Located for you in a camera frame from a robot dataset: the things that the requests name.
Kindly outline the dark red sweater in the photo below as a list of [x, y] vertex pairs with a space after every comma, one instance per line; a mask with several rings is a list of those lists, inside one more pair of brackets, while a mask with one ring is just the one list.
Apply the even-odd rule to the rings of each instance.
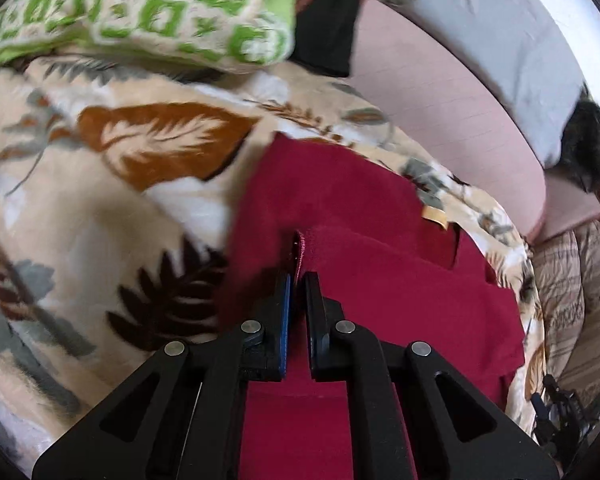
[[[423, 217], [413, 182], [347, 148], [276, 136], [231, 232], [219, 327], [256, 314], [283, 266], [316, 272], [349, 320], [399, 346], [426, 341], [506, 404], [524, 361], [516, 296], [464, 230]], [[313, 381], [304, 325], [289, 330], [286, 378], [248, 390], [240, 477], [351, 478], [347, 389]]]

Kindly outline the striped beige quilt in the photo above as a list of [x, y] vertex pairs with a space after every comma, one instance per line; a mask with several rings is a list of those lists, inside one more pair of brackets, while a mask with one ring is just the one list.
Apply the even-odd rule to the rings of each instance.
[[547, 373], [588, 403], [600, 390], [600, 222], [533, 249]]

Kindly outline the leaf pattern beige blanket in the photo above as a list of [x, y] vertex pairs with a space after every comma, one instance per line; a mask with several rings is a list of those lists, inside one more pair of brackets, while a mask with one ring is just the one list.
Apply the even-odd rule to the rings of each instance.
[[524, 362], [506, 412], [533, 426], [544, 330], [525, 228], [347, 82], [291, 63], [165, 76], [87, 56], [0, 68], [0, 450], [20, 474], [146, 358], [111, 328], [118, 289], [181, 299], [186, 263], [225, 247], [276, 132], [416, 182], [511, 289]]

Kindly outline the dark furry cloth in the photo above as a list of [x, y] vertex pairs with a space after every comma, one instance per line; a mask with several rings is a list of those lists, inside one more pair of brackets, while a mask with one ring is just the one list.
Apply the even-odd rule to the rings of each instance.
[[586, 86], [563, 129], [558, 167], [586, 193], [599, 190], [600, 106]]

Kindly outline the pink bolster cushion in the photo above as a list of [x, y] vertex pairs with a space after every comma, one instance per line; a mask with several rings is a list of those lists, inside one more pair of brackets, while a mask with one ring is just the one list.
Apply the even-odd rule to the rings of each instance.
[[464, 64], [378, 0], [363, 1], [349, 81], [457, 178], [495, 198], [531, 242], [600, 219], [598, 198], [547, 174]]

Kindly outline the green white patterned pillow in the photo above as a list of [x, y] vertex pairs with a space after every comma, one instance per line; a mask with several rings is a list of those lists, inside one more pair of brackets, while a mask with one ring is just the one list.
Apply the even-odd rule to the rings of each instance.
[[294, 48], [297, 0], [6, 0], [0, 65], [80, 46], [245, 74]]

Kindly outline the light grey pillow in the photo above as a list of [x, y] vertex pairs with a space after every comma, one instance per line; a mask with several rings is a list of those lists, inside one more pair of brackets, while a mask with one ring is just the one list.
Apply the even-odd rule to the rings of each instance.
[[385, 1], [482, 81], [543, 167], [558, 165], [563, 130], [585, 81], [540, 0]]

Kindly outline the black garment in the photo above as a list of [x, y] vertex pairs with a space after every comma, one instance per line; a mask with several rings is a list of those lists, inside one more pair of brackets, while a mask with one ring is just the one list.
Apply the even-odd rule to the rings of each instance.
[[291, 61], [313, 73], [347, 78], [361, 0], [297, 0]]

